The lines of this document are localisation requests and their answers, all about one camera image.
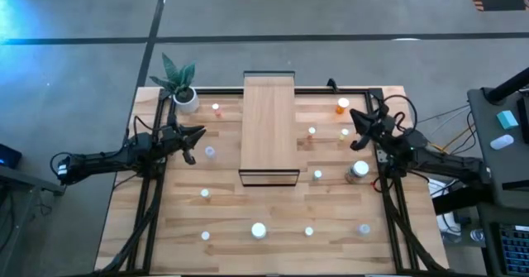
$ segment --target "gray floor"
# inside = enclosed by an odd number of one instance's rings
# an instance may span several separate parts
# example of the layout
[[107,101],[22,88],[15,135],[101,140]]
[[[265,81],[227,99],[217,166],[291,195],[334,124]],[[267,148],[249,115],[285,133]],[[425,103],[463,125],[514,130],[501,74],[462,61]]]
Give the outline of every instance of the gray floor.
[[[0,39],[148,36],[157,0],[0,0]],[[525,12],[477,12],[470,0],[166,0],[159,36],[469,33],[529,31]],[[198,86],[241,85],[245,70],[296,71],[298,85],[404,85],[419,118],[465,104],[468,88],[494,86],[527,67],[529,40],[350,41],[157,45],[196,61]],[[145,45],[0,46],[0,143],[21,168],[55,180],[50,157],[119,146]],[[441,120],[419,128],[430,136]],[[465,117],[430,136],[444,143]],[[467,152],[479,155],[479,148]],[[24,235],[13,276],[93,268],[112,174],[86,179]],[[479,252],[449,249],[457,270],[483,273]]]

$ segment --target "wooden board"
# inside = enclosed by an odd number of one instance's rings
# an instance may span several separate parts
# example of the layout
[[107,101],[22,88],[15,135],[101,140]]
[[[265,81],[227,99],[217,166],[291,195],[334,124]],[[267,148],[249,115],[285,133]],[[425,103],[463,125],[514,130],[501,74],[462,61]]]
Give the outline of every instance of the wooden board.
[[[140,88],[132,116],[152,125],[158,88]],[[402,87],[384,87],[384,96],[404,94]],[[350,106],[365,111],[365,99],[346,96]],[[152,258],[152,274],[391,274],[394,273],[388,228],[379,193],[369,184],[377,176],[372,146],[354,152],[349,144],[359,137],[347,113],[335,113],[337,96],[295,97],[297,157],[301,174],[296,187],[245,188],[237,170],[241,165],[242,96],[200,96],[201,107],[192,115],[179,115],[184,125],[205,125],[206,135],[193,155],[194,166],[181,154],[170,157]],[[222,117],[212,112],[219,103]],[[390,113],[405,112],[401,98],[388,101]],[[317,134],[308,141],[307,129]],[[340,129],[350,134],[339,141]],[[213,146],[215,160],[204,149]],[[347,167],[356,160],[368,162],[371,171],[362,184],[348,184]],[[321,170],[320,181],[312,180]],[[130,176],[118,175],[117,182]],[[102,268],[130,236],[136,215],[141,179],[120,185],[112,195],[96,267]],[[412,229],[441,265],[447,267],[436,216],[427,184],[409,174],[403,180]],[[200,197],[201,189],[212,196]],[[250,234],[254,222],[269,229],[262,241]],[[359,236],[356,228],[367,223],[372,232]],[[303,235],[305,227],[314,235]],[[209,241],[201,233],[211,234]],[[399,242],[407,263],[402,234]],[[142,263],[143,242],[137,263]]]
[[[294,77],[246,76],[241,171],[262,170],[262,178],[255,180],[267,184],[266,170],[298,168],[296,150]],[[275,176],[270,183],[280,182],[281,178],[290,177]]]

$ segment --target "white flower pot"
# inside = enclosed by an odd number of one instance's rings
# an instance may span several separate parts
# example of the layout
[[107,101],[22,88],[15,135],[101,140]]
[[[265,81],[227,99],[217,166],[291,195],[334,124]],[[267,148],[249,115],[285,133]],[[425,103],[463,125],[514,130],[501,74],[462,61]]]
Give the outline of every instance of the white flower pot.
[[178,101],[178,99],[176,99],[176,96],[173,95],[173,100],[176,103],[176,108],[180,112],[192,113],[197,110],[198,106],[200,106],[200,101],[198,100],[197,91],[193,87],[190,87],[190,88],[193,90],[193,98],[186,103],[181,103],[180,101]]

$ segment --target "wooden tabletop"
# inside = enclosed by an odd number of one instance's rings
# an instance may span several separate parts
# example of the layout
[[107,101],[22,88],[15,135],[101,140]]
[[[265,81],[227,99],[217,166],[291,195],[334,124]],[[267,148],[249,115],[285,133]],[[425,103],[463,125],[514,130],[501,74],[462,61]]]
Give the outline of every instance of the wooden tabletop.
[[[404,94],[400,86],[382,89],[385,97]],[[158,88],[139,88],[132,117],[137,115],[152,125],[158,93]],[[336,114],[338,97],[295,97],[301,169],[295,187],[245,188],[241,185],[237,170],[241,162],[242,95],[201,95],[197,112],[179,114],[181,124],[204,125],[207,133],[193,151],[196,165],[185,164],[179,152],[169,159],[151,273],[394,273],[382,197],[369,184],[378,174],[373,146],[357,152],[349,148],[359,136],[347,112]],[[349,99],[350,107],[365,110],[363,96],[341,97]],[[221,106],[222,117],[213,113],[214,103]],[[403,111],[409,115],[403,99],[392,98],[387,104],[390,114]],[[309,127],[317,129],[311,141],[307,139]],[[343,128],[349,129],[350,134],[340,141]],[[216,150],[214,160],[206,157],[206,146]],[[357,160],[366,161],[370,173],[360,184],[348,184],[344,173]],[[314,170],[323,173],[319,181],[312,179]],[[118,174],[116,183],[130,175]],[[96,268],[105,266],[130,236],[140,188],[141,178],[134,178],[114,191]],[[409,175],[403,180],[403,188],[412,229],[436,261],[448,267],[427,184]],[[209,189],[210,199],[200,196],[202,189]],[[267,226],[265,239],[258,241],[252,237],[250,229],[255,222]],[[363,223],[371,227],[367,236],[356,231]],[[305,227],[313,228],[313,236],[305,237]],[[211,235],[208,241],[201,238],[204,231]],[[400,233],[399,242],[407,263],[406,245]],[[139,264],[143,245],[142,241]]]

